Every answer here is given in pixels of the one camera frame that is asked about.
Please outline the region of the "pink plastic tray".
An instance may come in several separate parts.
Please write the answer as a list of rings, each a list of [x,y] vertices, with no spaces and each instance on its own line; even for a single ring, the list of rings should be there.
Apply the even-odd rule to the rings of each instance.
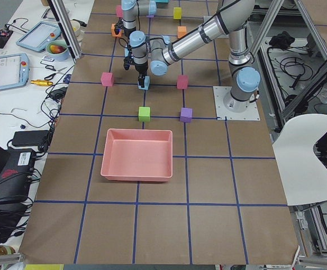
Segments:
[[[111,181],[167,182],[173,174],[170,130],[107,131],[101,176]]]

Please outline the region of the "green foam block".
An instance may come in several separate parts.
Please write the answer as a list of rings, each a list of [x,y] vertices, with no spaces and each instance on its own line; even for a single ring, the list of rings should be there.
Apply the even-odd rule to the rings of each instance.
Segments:
[[[151,108],[146,106],[140,106],[138,110],[138,120],[140,122],[151,121]]]

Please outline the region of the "far teach pendant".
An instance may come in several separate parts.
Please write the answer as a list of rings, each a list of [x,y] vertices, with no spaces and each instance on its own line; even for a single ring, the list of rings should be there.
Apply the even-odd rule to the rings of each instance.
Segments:
[[[35,52],[44,51],[47,44],[61,35],[58,25],[41,21],[16,41],[19,47]]]

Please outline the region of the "teach pendant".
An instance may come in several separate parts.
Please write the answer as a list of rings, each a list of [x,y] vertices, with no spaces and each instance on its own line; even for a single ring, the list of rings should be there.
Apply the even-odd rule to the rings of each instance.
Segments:
[[[16,41],[19,47],[35,52],[44,51],[47,44],[61,35],[58,25],[41,21]]]
[[[25,53],[0,56],[0,91],[25,86],[29,70],[29,58]]]

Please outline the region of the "aluminium frame post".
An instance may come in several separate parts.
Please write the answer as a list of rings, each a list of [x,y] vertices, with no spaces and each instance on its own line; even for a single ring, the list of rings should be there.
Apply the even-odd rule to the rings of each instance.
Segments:
[[[82,50],[72,28],[66,7],[62,0],[48,0],[49,7],[51,8],[54,18],[61,29],[66,45],[68,46],[70,55],[73,60],[82,57]]]

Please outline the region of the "black scissors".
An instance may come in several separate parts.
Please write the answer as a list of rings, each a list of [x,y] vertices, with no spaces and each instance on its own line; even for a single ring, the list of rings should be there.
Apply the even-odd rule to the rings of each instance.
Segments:
[[[62,74],[62,71],[66,69],[66,67],[63,67],[61,69],[56,69],[53,65],[46,65],[45,68],[50,71],[53,71],[52,74],[44,77],[44,80],[46,81],[52,80],[57,74]]]

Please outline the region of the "white bowl with lemon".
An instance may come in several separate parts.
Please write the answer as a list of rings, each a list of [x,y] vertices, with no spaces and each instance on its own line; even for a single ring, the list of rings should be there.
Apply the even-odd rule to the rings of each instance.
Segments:
[[[75,36],[78,38],[80,36],[80,34],[81,34],[81,25],[80,25],[80,23],[75,21],[75,20],[71,20],[70,23],[71,23],[71,27],[72,27],[72,29],[74,31]]]

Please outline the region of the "far pink foam block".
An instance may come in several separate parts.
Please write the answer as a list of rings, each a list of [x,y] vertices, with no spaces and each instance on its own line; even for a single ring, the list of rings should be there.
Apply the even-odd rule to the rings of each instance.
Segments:
[[[123,17],[123,10],[121,8],[121,5],[116,6],[116,16],[117,17]]]

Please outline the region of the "yellow foam block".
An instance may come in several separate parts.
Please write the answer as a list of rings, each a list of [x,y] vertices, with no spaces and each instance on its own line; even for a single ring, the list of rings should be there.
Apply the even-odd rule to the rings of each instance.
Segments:
[[[182,17],[182,9],[181,7],[174,7],[173,9],[173,19],[180,20]]]

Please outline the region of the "orange block robot side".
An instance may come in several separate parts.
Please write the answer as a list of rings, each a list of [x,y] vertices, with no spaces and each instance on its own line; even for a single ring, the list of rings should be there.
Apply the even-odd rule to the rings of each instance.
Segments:
[[[178,26],[177,28],[177,38],[180,39],[187,34],[186,26]]]

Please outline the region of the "near purple foam block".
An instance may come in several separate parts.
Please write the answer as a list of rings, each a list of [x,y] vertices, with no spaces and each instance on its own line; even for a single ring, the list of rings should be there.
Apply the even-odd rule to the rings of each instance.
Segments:
[[[190,123],[193,117],[193,109],[188,107],[182,107],[180,110],[180,122]]]

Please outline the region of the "pink block table side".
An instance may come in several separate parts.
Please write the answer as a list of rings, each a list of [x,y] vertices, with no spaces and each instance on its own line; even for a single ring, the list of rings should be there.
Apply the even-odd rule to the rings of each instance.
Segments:
[[[101,75],[101,84],[105,87],[112,87],[114,85],[114,75],[111,72],[103,72]]]

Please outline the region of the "orange block table side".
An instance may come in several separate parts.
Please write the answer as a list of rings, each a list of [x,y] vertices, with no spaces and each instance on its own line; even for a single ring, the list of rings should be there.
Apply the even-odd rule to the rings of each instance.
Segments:
[[[122,34],[119,34],[119,35],[116,35],[115,34],[115,31],[114,31],[114,26],[115,26],[115,24],[112,24],[111,25],[111,35],[113,36],[113,37],[122,37]]]

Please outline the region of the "black power adapter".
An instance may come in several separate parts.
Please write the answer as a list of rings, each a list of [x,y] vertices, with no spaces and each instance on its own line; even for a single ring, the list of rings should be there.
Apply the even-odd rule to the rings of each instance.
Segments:
[[[47,130],[17,131],[11,143],[15,147],[39,146],[47,139],[47,136]]]

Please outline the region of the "near teach pendant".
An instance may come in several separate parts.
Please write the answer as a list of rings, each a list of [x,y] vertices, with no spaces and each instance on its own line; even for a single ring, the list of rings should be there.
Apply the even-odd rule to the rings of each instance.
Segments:
[[[29,70],[29,58],[25,53],[0,56],[0,91],[25,86]]]

